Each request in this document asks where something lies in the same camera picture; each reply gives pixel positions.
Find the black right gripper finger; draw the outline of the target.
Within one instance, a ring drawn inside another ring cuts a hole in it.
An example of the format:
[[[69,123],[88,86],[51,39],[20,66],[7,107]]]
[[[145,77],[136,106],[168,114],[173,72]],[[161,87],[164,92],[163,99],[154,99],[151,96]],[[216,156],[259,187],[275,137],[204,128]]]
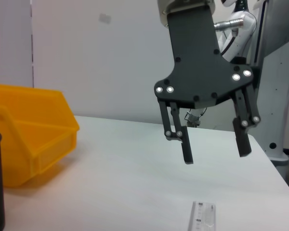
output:
[[[245,157],[251,153],[251,146],[248,137],[248,130],[256,127],[261,117],[259,115],[255,89],[252,85],[247,85],[232,95],[236,117],[233,120],[236,143],[240,157]]]

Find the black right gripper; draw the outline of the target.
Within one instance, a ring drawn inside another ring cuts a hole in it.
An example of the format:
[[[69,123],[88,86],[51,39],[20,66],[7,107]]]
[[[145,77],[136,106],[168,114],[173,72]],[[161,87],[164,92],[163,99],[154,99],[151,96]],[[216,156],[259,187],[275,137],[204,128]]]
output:
[[[171,74],[155,84],[156,89],[163,89],[155,95],[166,139],[181,142],[184,162],[191,165],[194,161],[190,140],[187,126],[181,125],[180,108],[212,107],[232,98],[236,105],[255,109],[253,83],[256,75],[243,74],[245,70],[254,71],[245,58],[227,61],[222,56],[208,6],[170,13],[167,20],[175,64]]]

